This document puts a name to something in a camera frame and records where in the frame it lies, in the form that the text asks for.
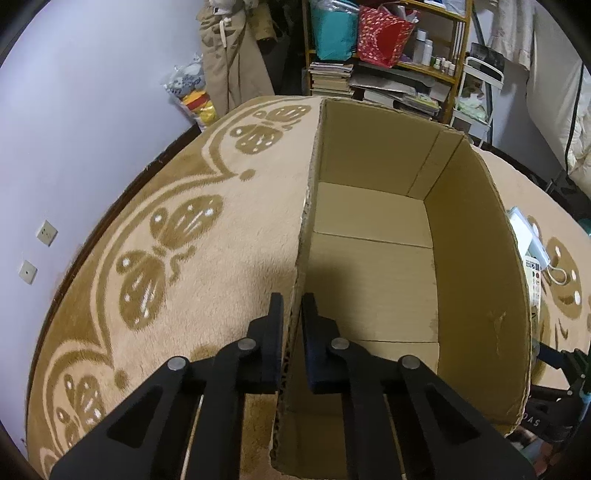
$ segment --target drawstring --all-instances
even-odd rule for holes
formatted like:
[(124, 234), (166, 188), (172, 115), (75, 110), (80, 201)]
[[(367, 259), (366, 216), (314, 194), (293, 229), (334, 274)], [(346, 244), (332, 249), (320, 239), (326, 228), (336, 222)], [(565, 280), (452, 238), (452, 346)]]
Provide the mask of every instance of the drawstring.
[(220, 35), (222, 36), (222, 45), (224, 48), (228, 47), (228, 41), (226, 40), (226, 26), (232, 23), (230, 17), (225, 17), (220, 20)]

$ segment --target wooden shelf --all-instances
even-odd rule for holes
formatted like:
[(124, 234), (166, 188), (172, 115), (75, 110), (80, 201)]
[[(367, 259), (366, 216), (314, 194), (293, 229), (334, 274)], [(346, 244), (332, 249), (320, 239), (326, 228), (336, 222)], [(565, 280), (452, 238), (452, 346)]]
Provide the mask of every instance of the wooden shelf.
[[(316, 54), (316, 50), (314, 50), (314, 49), (309, 50), (309, 53), (314, 55), (314, 54)], [(352, 58), (358, 59), (359, 55), (357, 55), (357, 53), (353, 53)], [(442, 82), (450, 83), (451, 85), (456, 83), (455, 77), (450, 77), (449, 75), (447, 75), (443, 72), (440, 72), (439, 70), (435, 70), (433, 67), (426, 67), (425, 65), (417, 65), (415, 63), (407, 63), (405, 61), (399, 61), (392, 68), (394, 69), (396, 67), (402, 67), (403, 69), (408, 69), (408, 70), (413, 70), (415, 72), (424, 73), (425, 75), (429, 75), (430, 77), (435, 77), (436, 79), (441, 80)]]
[(449, 18), (450, 20), (455, 20), (457, 22), (465, 22), (466, 21), (466, 18), (461, 15), (458, 15), (458, 14), (455, 14), (452, 12), (448, 12), (444, 8), (439, 8), (439, 7), (435, 7), (434, 5), (425, 4), (425, 3), (421, 2), (420, 0), (399, 0), (397, 3), (410, 5), (412, 7), (417, 7), (420, 10), (432, 12), (436, 15), (439, 15), (441, 17), (446, 17), (446, 18)]

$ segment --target bookshelf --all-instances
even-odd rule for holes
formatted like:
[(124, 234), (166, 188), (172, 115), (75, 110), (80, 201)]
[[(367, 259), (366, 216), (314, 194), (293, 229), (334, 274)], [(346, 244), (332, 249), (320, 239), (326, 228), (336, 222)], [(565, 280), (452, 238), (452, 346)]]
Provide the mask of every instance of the bookshelf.
[[(451, 86), (450, 92), (447, 96), (447, 100), (442, 106), (443, 115), (441, 117), (442, 123), (449, 123), (452, 118), (453, 107), (455, 104), (458, 89), (463, 73), (463, 60), (464, 53), (468, 43), (468, 36), (470, 34), (470, 19), (472, 17), (473, 0), (466, 0), (466, 16), (457, 15), (452, 12), (448, 12), (443, 8), (435, 7), (434, 5), (425, 4), (419, 0), (403, 0), (396, 3), (407, 5), (409, 8), (415, 8), (417, 10), (425, 11), (440, 17), (443, 20), (452, 22), (452, 35), (450, 39), (434, 38), (433, 41), (438, 42), (443, 48), (447, 48), (449, 54), (446, 56), (448, 60), (452, 60), (456, 64), (456, 71), (454, 76), (447, 75), (439, 70), (425, 65), (418, 65), (415, 63), (407, 63), (399, 61), (392, 69), (405, 69), (412, 70), (414, 72), (423, 73), (429, 75), (443, 83)], [(302, 13), (304, 18), (304, 43), (305, 43), (305, 55), (306, 55), (306, 67), (309, 69), (310, 63), (316, 59), (316, 49), (314, 48), (314, 40), (312, 36), (312, 26), (310, 19), (310, 4), (309, 0), (302, 0)], [(308, 87), (311, 88), (311, 76), (307, 74)]]

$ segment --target metal screw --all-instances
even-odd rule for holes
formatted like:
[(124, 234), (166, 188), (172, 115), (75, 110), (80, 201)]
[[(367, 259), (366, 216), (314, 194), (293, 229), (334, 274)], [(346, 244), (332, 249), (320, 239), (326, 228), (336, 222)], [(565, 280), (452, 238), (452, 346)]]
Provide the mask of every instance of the metal screw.
[(409, 370), (416, 370), (421, 366), (421, 361), (414, 355), (404, 355), (401, 362), (402, 366), (404, 368), (408, 368)]
[(333, 338), (330, 346), (335, 350), (347, 350), (349, 348), (349, 341), (346, 338)]
[(241, 338), (238, 340), (238, 348), (244, 352), (248, 352), (256, 347), (256, 341), (252, 338)]
[(183, 369), (186, 364), (187, 361), (182, 356), (174, 356), (167, 363), (168, 368), (173, 371)]

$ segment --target white curtain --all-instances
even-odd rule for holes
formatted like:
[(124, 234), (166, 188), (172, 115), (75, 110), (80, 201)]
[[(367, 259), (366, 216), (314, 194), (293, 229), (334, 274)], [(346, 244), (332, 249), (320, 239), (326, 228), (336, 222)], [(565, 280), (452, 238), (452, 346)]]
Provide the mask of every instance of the white curtain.
[(494, 0), (492, 3), (496, 4), (496, 12), (489, 47), (529, 70), (535, 0)]

